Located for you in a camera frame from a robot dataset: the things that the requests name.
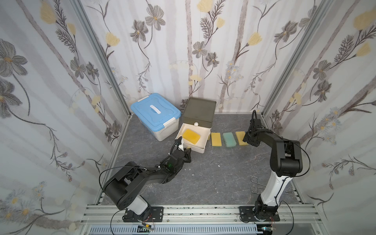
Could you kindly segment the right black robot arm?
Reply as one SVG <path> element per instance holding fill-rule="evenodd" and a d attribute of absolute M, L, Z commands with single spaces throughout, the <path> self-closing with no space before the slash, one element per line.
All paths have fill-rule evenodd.
<path fill-rule="evenodd" d="M 269 163 L 272 173 L 253 209 L 254 217 L 265 221 L 276 215 L 283 191 L 303 170 L 301 145 L 298 141 L 285 139 L 265 128 L 255 113 L 243 141 L 254 147 L 264 143 L 271 148 Z"/>

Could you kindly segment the green three-drawer cabinet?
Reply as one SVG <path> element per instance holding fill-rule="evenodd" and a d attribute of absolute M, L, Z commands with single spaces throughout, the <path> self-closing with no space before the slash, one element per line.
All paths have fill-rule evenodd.
<path fill-rule="evenodd" d="M 186 108 L 183 112 L 183 123 L 176 136 L 181 137 L 186 130 L 191 130 L 200 136 L 200 139 L 194 144 L 186 139 L 182 140 L 184 148 L 190 148 L 192 151 L 203 154 L 206 144 L 212 132 L 212 123 L 216 108 L 216 101 L 189 98 Z"/>

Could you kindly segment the yellow green-backed sponge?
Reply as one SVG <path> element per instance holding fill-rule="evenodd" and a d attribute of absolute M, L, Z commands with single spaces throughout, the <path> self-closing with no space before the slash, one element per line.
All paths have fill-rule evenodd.
<path fill-rule="evenodd" d="M 212 147 L 221 147 L 222 146 L 222 140 L 221 140 L 221 134 L 220 133 L 211 133 L 211 145 Z"/>

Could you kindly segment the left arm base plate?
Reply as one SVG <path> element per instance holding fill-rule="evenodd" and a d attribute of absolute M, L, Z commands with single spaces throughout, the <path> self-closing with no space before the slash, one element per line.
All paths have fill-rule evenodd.
<path fill-rule="evenodd" d="M 140 215 L 132 210 L 126 209 L 122 220 L 123 222 L 162 222 L 163 216 L 164 207 L 149 206 Z"/>

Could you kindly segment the light green sponge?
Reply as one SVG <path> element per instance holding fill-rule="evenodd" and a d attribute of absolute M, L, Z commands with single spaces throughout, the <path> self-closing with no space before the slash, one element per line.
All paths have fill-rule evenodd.
<path fill-rule="evenodd" d="M 232 132 L 223 133 L 223 139 L 225 141 L 226 147 L 234 147 L 237 145 L 237 142 Z"/>

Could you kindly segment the bright yellow sponge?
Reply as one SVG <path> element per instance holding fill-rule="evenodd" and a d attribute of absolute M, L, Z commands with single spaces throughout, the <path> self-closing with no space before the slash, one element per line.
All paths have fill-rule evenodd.
<path fill-rule="evenodd" d="M 183 139 L 192 143 L 193 145 L 197 144 L 201 139 L 201 135 L 194 130 L 186 129 L 182 134 Z"/>

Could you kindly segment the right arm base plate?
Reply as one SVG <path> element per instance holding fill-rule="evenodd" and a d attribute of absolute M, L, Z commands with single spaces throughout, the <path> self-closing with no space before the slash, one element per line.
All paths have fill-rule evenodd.
<path fill-rule="evenodd" d="M 279 222 L 277 209 L 278 207 L 255 209 L 255 206 L 240 206 L 240 219 L 242 222 Z"/>

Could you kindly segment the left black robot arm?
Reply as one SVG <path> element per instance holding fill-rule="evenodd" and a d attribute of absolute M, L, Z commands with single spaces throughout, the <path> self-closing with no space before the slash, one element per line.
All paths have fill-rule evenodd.
<path fill-rule="evenodd" d="M 122 166 L 101 188 L 115 203 L 119 210 L 127 215 L 133 214 L 138 221 L 150 219 L 151 205 L 140 195 L 148 184 L 166 184 L 172 181 L 185 163 L 190 163 L 190 148 L 177 148 L 155 167 L 141 167 L 135 162 Z"/>

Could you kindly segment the pale yellow sponge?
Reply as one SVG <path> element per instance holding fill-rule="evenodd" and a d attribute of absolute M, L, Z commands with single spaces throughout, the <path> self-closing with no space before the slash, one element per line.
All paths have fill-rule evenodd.
<path fill-rule="evenodd" d="M 237 131 L 235 134 L 236 134 L 239 146 L 247 146 L 248 145 L 248 143 L 243 140 L 244 137 L 245 137 L 244 131 Z"/>

